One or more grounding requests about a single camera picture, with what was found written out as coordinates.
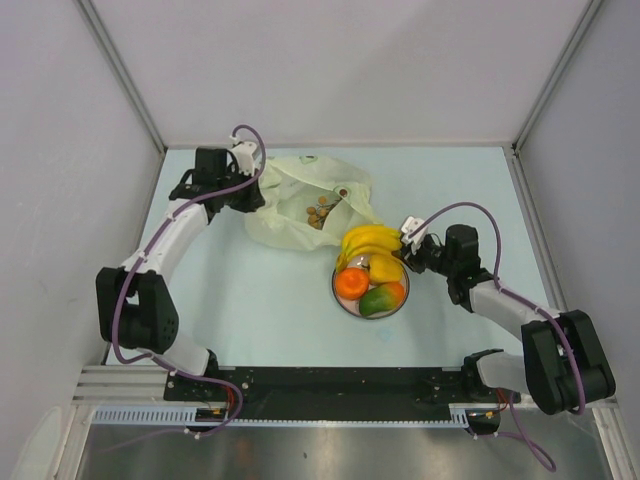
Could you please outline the aluminium frame rails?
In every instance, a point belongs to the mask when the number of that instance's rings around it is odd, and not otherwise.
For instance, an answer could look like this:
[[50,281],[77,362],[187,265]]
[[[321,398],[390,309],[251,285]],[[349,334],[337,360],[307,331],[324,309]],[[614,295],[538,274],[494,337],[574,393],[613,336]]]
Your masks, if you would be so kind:
[[[220,370],[219,376],[238,388],[248,403],[270,394],[339,399],[388,394],[427,405],[495,405],[501,398],[493,389],[474,386],[452,368],[235,367]],[[227,398],[227,388],[172,375],[160,367],[90,366],[82,370],[74,398],[213,404]]]

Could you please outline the yellow fake bell pepper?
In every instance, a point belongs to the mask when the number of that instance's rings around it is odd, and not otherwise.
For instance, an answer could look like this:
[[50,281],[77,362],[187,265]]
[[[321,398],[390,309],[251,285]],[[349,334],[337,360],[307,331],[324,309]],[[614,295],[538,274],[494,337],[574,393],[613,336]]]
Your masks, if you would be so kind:
[[368,259],[369,278],[372,284],[400,282],[404,275],[402,264],[392,256],[374,254]]

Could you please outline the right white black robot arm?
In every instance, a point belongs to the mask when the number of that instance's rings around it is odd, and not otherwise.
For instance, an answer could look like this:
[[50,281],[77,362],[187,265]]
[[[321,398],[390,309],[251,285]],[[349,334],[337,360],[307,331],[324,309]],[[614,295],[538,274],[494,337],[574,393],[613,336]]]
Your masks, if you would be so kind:
[[548,309],[501,285],[482,267],[471,226],[449,227],[443,244],[419,218],[408,217],[400,232],[400,258],[411,271],[445,277],[453,304],[493,321],[522,344],[519,355],[489,349],[465,358],[461,388],[469,399],[484,401],[502,389],[529,395],[554,415],[614,395],[614,375],[588,314]]

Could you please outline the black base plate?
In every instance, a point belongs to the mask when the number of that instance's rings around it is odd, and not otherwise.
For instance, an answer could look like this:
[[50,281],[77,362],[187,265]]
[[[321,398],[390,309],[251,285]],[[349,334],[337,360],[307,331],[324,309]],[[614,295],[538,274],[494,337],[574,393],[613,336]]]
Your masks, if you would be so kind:
[[241,420],[447,420],[451,405],[479,409],[510,395],[464,368],[222,367],[216,377],[240,389]]

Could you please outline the yellow fake banana bunch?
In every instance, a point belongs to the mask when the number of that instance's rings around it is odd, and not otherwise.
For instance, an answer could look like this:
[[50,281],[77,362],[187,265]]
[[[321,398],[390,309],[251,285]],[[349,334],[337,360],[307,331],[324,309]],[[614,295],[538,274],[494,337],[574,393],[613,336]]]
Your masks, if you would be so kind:
[[401,233],[385,225],[362,225],[351,229],[341,241],[335,270],[340,273],[354,258],[366,254],[391,255],[401,249]]

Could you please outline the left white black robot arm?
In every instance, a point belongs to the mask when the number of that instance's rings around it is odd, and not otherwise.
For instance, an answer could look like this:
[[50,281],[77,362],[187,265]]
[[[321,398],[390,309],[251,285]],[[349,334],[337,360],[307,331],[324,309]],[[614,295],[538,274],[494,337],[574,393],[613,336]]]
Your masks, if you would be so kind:
[[140,359],[187,374],[185,385],[197,398],[207,400],[219,392],[217,358],[181,333],[169,283],[193,241],[222,209],[253,213],[264,206],[258,178],[265,160],[265,149],[256,142],[197,148],[193,167],[172,189],[163,219],[146,245],[120,266],[99,271],[100,334],[119,362],[129,361],[123,350],[136,350]]

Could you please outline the pale yellow plastic bag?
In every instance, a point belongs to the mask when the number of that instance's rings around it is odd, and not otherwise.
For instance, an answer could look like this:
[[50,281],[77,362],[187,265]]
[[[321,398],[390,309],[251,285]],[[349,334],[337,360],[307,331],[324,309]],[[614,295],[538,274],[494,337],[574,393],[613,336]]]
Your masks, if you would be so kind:
[[[273,248],[313,251],[338,246],[354,227],[380,224],[371,205],[369,173],[317,155],[269,156],[259,179],[265,205],[244,217],[248,235]],[[308,225],[306,209],[319,196],[338,197],[322,230]]]

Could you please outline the green orange fake mango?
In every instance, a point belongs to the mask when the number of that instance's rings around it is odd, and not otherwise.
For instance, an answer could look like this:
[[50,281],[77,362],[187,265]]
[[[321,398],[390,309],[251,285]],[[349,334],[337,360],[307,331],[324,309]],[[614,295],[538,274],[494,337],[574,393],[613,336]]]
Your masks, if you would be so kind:
[[391,312],[404,301],[406,290],[399,282],[385,283],[368,290],[358,302],[359,314],[371,317],[379,313]]

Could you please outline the white plate red characters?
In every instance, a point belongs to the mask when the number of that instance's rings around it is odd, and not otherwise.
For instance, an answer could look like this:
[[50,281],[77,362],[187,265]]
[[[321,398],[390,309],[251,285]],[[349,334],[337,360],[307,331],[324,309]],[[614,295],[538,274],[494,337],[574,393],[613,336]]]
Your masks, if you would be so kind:
[[[354,257],[354,258],[349,262],[349,264],[347,265],[347,267],[346,267],[346,268],[355,267],[355,268],[364,269],[364,270],[366,270],[366,271],[368,272],[368,275],[369,275],[369,270],[368,270],[368,259],[369,259],[369,257],[370,257],[370,256],[371,256],[370,254],[366,254],[366,255],[361,255],[361,256],[358,256],[358,257]],[[408,274],[407,274],[406,269],[404,268],[404,275],[403,275],[403,278],[402,278],[402,280],[399,282],[399,283],[401,283],[401,284],[404,286],[404,288],[405,288],[405,290],[406,290],[406,296],[405,296],[405,299],[404,299],[403,303],[402,303],[402,304],[401,304],[397,309],[395,309],[395,310],[393,310],[393,311],[391,311],[391,312],[379,313],[379,314],[374,315],[374,316],[371,316],[371,317],[363,317],[363,316],[361,316],[361,315],[359,314],[359,311],[358,311],[358,302],[359,302],[359,299],[360,299],[361,297],[360,297],[358,300],[346,300],[346,299],[342,299],[342,298],[340,298],[340,297],[336,294],[335,287],[334,287],[334,280],[335,280],[336,274],[337,274],[337,272],[336,272],[336,271],[334,271],[334,272],[333,272],[333,274],[332,274],[332,280],[331,280],[331,287],[332,287],[332,293],[333,293],[333,295],[334,295],[334,298],[336,299],[336,301],[338,302],[338,304],[339,304],[339,305],[340,305],[340,306],[341,306],[345,311],[347,311],[349,314],[351,314],[351,315],[353,315],[353,316],[355,316],[355,317],[361,318],[361,319],[365,319],[365,320],[379,320],[379,319],[382,319],[382,318],[385,318],[385,317],[389,317],[389,316],[391,316],[391,315],[395,314],[397,311],[399,311],[399,310],[402,308],[402,306],[405,304],[405,302],[406,302],[406,300],[407,300],[407,298],[408,298],[408,295],[409,295],[409,276],[408,276]],[[372,283],[370,282],[370,278],[369,278],[369,289],[368,289],[368,290],[370,290],[370,289],[372,289],[372,288],[375,288],[375,287],[377,287],[377,286],[380,286],[380,285],[382,285],[382,284],[372,284]]]

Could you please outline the orange fake fruit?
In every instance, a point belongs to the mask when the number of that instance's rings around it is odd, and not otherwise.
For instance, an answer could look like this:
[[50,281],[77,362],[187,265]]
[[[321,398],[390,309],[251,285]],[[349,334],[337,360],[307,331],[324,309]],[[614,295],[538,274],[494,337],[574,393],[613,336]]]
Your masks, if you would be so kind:
[[364,269],[350,267],[336,274],[336,294],[346,300],[358,300],[369,289],[369,275]]

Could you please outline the brown fake longan bunch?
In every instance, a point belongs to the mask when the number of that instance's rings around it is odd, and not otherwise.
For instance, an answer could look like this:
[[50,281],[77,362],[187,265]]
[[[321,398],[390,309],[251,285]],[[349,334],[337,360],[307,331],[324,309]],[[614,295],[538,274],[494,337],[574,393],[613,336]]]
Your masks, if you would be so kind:
[[316,230],[322,230],[329,214],[339,202],[338,197],[319,196],[316,203],[306,209],[308,225]]

